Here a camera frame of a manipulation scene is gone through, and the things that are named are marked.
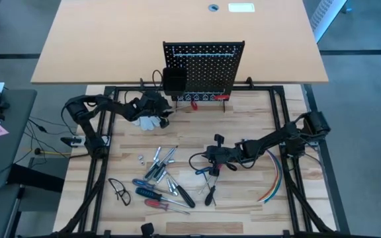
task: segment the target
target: gray floor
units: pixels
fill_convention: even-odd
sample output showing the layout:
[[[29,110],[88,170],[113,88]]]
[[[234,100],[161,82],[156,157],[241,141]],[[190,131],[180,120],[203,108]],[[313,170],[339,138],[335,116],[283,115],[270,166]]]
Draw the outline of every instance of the gray floor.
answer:
[[[39,53],[60,0],[2,0],[0,53]],[[308,15],[319,0],[304,0]],[[381,49],[381,0],[352,0],[353,12],[339,15],[319,43],[321,50]],[[85,86],[29,83],[37,60],[0,60],[0,81],[8,88],[38,91],[33,116],[60,122],[60,109]],[[317,105],[332,127],[327,138],[351,232],[381,236],[381,56],[325,56],[327,85],[314,85]],[[65,128],[47,126],[53,132]],[[61,152],[57,137],[39,134]],[[28,149],[24,138],[19,150]],[[55,212],[22,217],[20,235],[51,231]]]
[[[2,0],[0,3],[0,54],[40,53],[59,4],[60,0]],[[37,59],[0,59],[0,81],[5,82],[9,89],[37,90],[38,95],[31,115],[62,123],[60,119],[62,106],[69,98],[82,95],[86,86],[32,85],[30,79],[37,61]],[[68,115],[65,118],[67,123],[74,125]],[[37,120],[36,122],[43,125],[48,132],[67,131],[65,127],[53,126]],[[40,133],[36,128],[35,131],[38,139],[45,141],[57,151],[62,153],[71,151],[59,140],[59,136]],[[33,148],[37,147],[38,144],[34,142]],[[29,149],[30,138],[24,136],[16,159],[21,158]],[[28,159],[21,161],[20,164],[27,165]],[[47,197],[46,205],[42,207],[45,212],[23,212],[17,234],[31,236],[51,233],[56,217],[57,206],[53,205],[54,202],[58,202],[56,198],[57,196]]]

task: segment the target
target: white glove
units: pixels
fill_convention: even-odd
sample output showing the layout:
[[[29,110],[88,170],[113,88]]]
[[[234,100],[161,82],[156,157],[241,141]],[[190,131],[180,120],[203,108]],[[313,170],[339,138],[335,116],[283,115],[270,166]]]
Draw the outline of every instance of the white glove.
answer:
[[[156,126],[159,126],[161,119],[157,116],[141,116],[136,121],[132,122],[133,125],[139,126],[142,130],[153,130]]]

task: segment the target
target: light wood tabletop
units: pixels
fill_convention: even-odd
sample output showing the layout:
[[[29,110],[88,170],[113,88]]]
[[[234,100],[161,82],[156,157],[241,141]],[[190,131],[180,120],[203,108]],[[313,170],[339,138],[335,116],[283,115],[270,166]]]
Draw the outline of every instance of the light wood tabletop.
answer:
[[[103,85],[88,86],[87,94],[99,94],[103,89]],[[284,89],[290,118],[293,120],[306,111],[302,90],[299,85],[285,85]],[[119,96],[121,101],[124,100],[123,96],[123,93]],[[133,97],[140,97],[140,94],[130,91],[127,97],[131,100]],[[182,106],[187,104],[179,103],[178,107]],[[180,108],[170,115],[169,119],[170,125],[165,129],[157,128],[154,131],[144,132],[125,121],[123,117],[116,117],[106,177],[123,182],[130,191],[132,201],[129,206],[124,206],[116,199],[108,181],[105,181],[99,234],[110,229],[112,234],[141,235],[140,226],[149,222],[152,222],[158,234],[268,235],[281,234],[285,229],[292,232],[284,181],[272,200],[266,204],[257,202],[269,190],[275,179],[275,168],[267,154],[260,156],[252,169],[244,169],[237,165],[238,170],[235,172],[229,169],[221,170],[214,194],[217,206],[204,205],[208,189],[198,195],[200,187],[205,182],[204,177],[195,175],[188,164],[192,154],[205,151],[207,145],[216,144],[214,134],[223,135],[224,146],[233,147],[235,142],[242,139],[259,139],[273,132],[275,127],[268,92],[233,91],[230,101],[226,102],[225,113],[218,102],[200,102],[197,111],[189,106]],[[95,128],[97,122],[98,117],[92,119]],[[145,198],[134,193],[136,187],[132,184],[132,179],[141,179],[151,166],[155,150],[159,146],[163,147],[160,153],[162,157],[169,148],[176,145],[179,146],[174,154],[176,162],[169,164],[167,170],[191,195],[196,202],[196,208],[189,209],[174,204],[171,206],[190,212],[189,216],[145,206]],[[277,147],[271,151],[278,156]],[[318,157],[309,148],[307,152]],[[84,148],[72,151],[72,155],[82,153],[86,153]],[[145,165],[140,164],[139,155],[144,156]],[[195,167],[202,168],[209,165],[206,159],[199,156],[192,162]],[[90,157],[75,158],[70,161],[54,231],[65,226],[82,203],[89,164]],[[308,202],[325,224],[335,229],[322,169],[317,161],[309,157],[301,158],[300,166]],[[165,179],[159,186],[167,189]],[[174,197],[168,194],[165,196],[183,202],[180,196]],[[296,207],[300,224],[303,224],[298,202]],[[87,221],[87,230],[90,230],[91,216]]]
[[[151,81],[163,42],[242,41],[236,82],[328,82],[302,0],[62,0],[32,83]]]

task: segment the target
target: wooden desk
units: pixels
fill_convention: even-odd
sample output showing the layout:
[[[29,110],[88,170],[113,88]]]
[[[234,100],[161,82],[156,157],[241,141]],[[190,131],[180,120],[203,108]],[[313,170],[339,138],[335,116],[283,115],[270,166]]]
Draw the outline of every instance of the wooden desk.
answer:
[[[293,120],[306,111],[306,105],[299,85],[286,85],[284,88],[290,117]],[[103,89],[104,86],[89,86],[87,94],[102,93]],[[133,96],[139,97],[140,94],[128,93],[129,100]],[[266,235],[281,234],[284,229],[292,230],[284,181],[271,201],[266,204],[256,202],[275,179],[274,166],[267,155],[261,156],[252,169],[246,170],[238,166],[236,172],[222,170],[214,196],[216,207],[204,205],[208,190],[198,195],[204,178],[202,175],[196,176],[188,164],[192,154],[203,152],[207,145],[215,144],[215,133],[226,138],[224,146],[233,146],[234,142],[242,138],[258,139],[271,133],[275,127],[267,92],[234,91],[231,101],[226,103],[226,113],[223,113],[223,108],[218,102],[199,103],[198,111],[192,111],[190,107],[182,108],[169,119],[171,123],[167,128],[143,132],[121,116],[116,117],[107,178],[122,181],[132,195],[132,203],[125,207],[121,201],[117,201],[106,181],[98,233],[110,229],[112,234],[141,235],[140,226],[148,222],[154,224],[155,232],[159,234]],[[92,123],[96,128],[97,118]],[[160,156],[167,153],[168,147],[179,146],[174,156],[176,163],[170,164],[167,169],[196,202],[196,208],[184,208],[191,213],[190,216],[145,207],[144,198],[134,194],[135,186],[131,180],[143,177],[151,165],[156,148],[160,145],[164,147]],[[278,155],[276,147],[272,152]],[[313,151],[307,149],[307,152],[317,157]],[[84,148],[73,150],[73,154],[82,153],[85,153]],[[140,165],[138,155],[145,157],[145,166]],[[195,157],[193,163],[198,167],[209,165],[201,157]],[[60,230],[82,203],[89,164],[89,157],[70,161],[54,231]],[[310,158],[301,158],[300,166],[308,202],[324,222],[335,229],[324,177],[318,163]],[[167,188],[165,180],[160,185]],[[180,196],[172,198],[183,201]],[[296,204],[300,224],[303,224],[299,203]]]
[[[229,3],[255,12],[230,12]],[[63,0],[32,83],[151,81],[165,67],[163,41],[243,40],[236,82],[328,81],[302,0]]]

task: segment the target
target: rainbow wire bundle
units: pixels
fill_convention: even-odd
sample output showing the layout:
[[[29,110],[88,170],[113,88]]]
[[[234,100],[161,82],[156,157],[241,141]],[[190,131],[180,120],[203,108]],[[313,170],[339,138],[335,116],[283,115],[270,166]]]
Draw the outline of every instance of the rainbow wire bundle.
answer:
[[[272,197],[275,196],[278,188],[280,187],[280,183],[282,181],[282,167],[281,167],[280,163],[278,162],[278,159],[269,150],[267,150],[267,154],[269,154],[271,161],[275,165],[276,178],[275,178],[275,182],[271,186],[270,190],[268,192],[266,192],[264,194],[264,196],[262,196],[262,197],[260,197],[260,199],[258,199],[258,202],[264,202],[264,203],[267,203]]]

